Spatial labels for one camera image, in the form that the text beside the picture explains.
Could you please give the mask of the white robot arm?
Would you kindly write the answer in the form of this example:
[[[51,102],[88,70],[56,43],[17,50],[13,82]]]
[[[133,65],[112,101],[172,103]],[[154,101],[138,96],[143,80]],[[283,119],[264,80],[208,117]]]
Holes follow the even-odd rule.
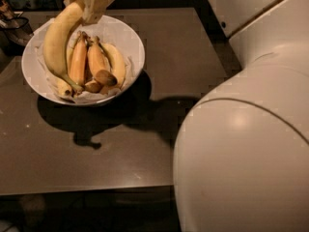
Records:
[[[208,0],[237,74],[187,113],[182,232],[309,232],[309,0]]]

